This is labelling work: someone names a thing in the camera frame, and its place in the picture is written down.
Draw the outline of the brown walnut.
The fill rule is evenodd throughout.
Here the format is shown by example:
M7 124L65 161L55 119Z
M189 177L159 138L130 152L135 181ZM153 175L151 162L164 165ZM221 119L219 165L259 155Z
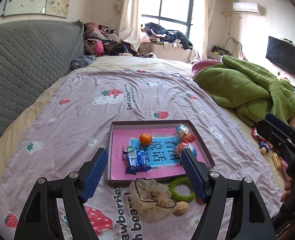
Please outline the brown walnut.
M178 202L177 205L176 205L176 210L175 212L173 213L175 216L182 216L184 215L188 209L189 209L189 205L187 202Z

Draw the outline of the surprise egg toy packet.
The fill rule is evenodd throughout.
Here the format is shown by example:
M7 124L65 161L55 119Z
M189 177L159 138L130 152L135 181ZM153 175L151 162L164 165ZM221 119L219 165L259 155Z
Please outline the surprise egg toy packet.
M190 129L183 124L176 127L175 135L178 142L194 142L196 140Z

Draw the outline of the cream polka-dot scrunchie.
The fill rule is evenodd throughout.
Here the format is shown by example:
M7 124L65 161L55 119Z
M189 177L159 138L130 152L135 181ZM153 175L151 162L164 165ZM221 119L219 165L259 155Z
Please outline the cream polka-dot scrunchie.
M129 191L132 207L148 219L160 220L179 207L169 188L154 179L136 179L131 182Z

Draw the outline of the blue snack packet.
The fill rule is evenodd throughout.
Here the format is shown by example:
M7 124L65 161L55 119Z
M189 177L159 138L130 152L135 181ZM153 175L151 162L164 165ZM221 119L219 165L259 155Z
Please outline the blue snack packet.
M136 174L137 172L147 172L152 169L146 162L145 151L131 151L125 152L127 168L125 170L128 174Z

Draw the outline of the small snacks pile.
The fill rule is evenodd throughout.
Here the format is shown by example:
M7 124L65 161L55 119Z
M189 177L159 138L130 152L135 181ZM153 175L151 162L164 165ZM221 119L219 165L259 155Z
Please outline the small snacks pile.
M258 147L261 155L266 160L270 168L274 168L276 171L283 172L287 167L285 161L281 158L279 151L272 146L266 139L264 139L257 132L257 128L254 127L251 129L251 135L253 139L258 142Z

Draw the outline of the green fleece blanket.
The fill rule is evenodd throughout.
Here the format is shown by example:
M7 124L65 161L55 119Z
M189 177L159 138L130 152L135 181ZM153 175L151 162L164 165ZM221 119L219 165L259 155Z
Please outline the green fleece blanket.
M247 126L256 126L267 113L295 128L295 93L289 81L248 61L224 56L193 78L210 92L217 105L232 108Z

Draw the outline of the pink strawberry bedsheet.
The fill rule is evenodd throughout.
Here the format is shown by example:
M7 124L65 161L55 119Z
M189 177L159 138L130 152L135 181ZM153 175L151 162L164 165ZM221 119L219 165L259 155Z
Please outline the pink strawberry bedsheet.
M71 73L35 121L23 114L0 141L19 135L0 181L0 234L13 239L27 197L39 177L64 178L77 171L100 147L109 145L114 121L190 120L226 178L251 177L271 216L281 206L280 189L261 154L246 135L190 78L139 71ZM99 239L191 239L204 206L193 201L187 213L153 221L130 202L130 191L109 186L103 177L86 203Z

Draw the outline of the pink pillow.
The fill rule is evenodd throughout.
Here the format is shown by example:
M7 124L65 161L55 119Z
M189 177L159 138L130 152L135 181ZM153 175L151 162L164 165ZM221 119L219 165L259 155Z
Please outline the pink pillow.
M198 74L198 72L200 72L201 70L219 63L221 62L215 59L201 60L194 63L192 65L192 78L194 78L196 74Z

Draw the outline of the white air conditioner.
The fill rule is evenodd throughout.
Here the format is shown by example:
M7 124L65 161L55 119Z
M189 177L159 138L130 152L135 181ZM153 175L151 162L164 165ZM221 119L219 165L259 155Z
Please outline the white air conditioner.
M248 3L248 2L234 2L232 4L233 11L244 12L250 14L262 14L262 7L258 3Z

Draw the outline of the shallow grey box tray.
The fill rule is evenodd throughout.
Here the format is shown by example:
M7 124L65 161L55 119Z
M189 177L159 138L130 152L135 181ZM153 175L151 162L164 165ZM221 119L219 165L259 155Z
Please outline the shallow grey box tray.
M189 120L116 121L112 122L108 146L106 180L109 184L129 185L137 178L155 179L159 182L185 175L180 159L175 155L178 144L175 131L185 125L195 136L192 143L198 161L213 168L215 162L198 130ZM137 174L126 173L127 151L144 151L151 170Z

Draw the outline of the cream curtain right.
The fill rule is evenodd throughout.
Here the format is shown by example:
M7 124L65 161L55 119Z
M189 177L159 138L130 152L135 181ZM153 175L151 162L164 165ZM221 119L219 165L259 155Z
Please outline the cream curtain right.
M195 17L195 56L198 60L207 59L208 33L214 13L216 0L198 0Z

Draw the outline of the cream curtain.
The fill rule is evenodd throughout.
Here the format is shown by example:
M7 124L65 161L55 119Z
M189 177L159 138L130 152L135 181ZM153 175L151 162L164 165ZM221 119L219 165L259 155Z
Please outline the cream curtain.
M195 56L198 60L207 59L208 33L214 13L216 0L198 0L195 17Z
M120 12L119 37L137 50L140 45L140 0L118 0L115 6Z

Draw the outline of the dark clothes on windowsill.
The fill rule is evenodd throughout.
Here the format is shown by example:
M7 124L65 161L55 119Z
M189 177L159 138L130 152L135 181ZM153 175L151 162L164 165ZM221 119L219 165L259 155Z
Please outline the dark clothes on windowsill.
M176 44L181 46L184 50L193 48L192 42L179 30L167 30L159 24L152 22L142 24L141 30L144 31L149 38L152 38L154 42Z

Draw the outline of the grey quilted headboard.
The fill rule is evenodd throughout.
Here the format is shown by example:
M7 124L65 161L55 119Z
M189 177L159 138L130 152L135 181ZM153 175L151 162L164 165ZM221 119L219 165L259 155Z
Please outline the grey quilted headboard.
M0 24L0 138L9 125L84 54L81 21Z

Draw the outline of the clothes pile by headboard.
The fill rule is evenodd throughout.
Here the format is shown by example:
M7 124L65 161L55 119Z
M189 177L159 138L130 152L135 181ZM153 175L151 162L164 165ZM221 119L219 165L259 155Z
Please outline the clothes pile by headboard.
M83 24L84 53L89 56L156 57L153 52L136 51L130 43L122 41L115 30L96 22Z

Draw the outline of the cream curtain left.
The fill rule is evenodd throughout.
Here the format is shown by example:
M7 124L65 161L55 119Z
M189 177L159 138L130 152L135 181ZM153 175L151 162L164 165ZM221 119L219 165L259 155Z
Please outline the cream curtain left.
M118 0L115 6L120 12L119 37L137 50L140 45L140 0Z

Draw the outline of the black wall television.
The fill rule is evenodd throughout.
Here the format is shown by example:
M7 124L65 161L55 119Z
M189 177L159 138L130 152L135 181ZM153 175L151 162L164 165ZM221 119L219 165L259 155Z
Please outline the black wall television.
M269 36L266 58L273 64L295 75L295 46L291 42Z

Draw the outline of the window with dark frame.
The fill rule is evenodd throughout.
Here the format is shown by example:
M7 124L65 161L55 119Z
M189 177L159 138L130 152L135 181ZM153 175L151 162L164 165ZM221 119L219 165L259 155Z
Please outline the window with dark frame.
M194 0L143 0L141 22L155 23L189 36Z

